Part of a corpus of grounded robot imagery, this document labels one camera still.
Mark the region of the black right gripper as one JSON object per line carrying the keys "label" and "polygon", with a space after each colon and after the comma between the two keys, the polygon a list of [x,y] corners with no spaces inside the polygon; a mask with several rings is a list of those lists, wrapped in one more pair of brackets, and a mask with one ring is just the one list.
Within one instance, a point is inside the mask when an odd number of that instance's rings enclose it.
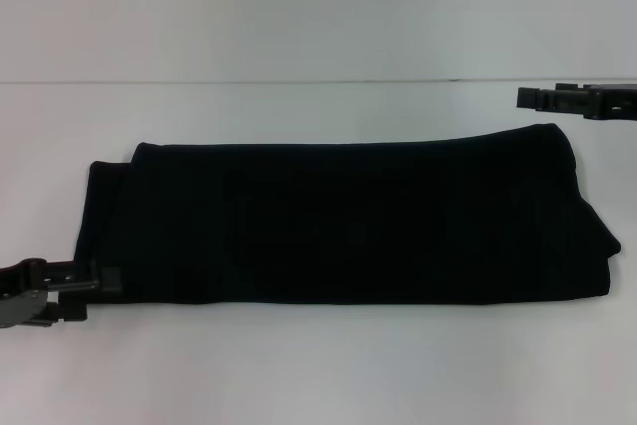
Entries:
{"label": "black right gripper", "polygon": [[585,119],[598,121],[635,121],[636,85],[557,83],[555,89],[520,87],[516,108],[578,114]]}

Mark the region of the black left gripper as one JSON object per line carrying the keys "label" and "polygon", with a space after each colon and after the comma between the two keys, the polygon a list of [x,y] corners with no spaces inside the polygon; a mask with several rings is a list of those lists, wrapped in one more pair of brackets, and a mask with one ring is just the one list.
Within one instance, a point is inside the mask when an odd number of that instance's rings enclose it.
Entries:
{"label": "black left gripper", "polygon": [[[49,305],[48,291],[58,292]],[[27,265],[4,268],[1,328],[84,322],[88,318],[87,303],[77,291],[120,292],[120,268],[102,268],[94,260],[48,262],[41,258],[28,259]]]}

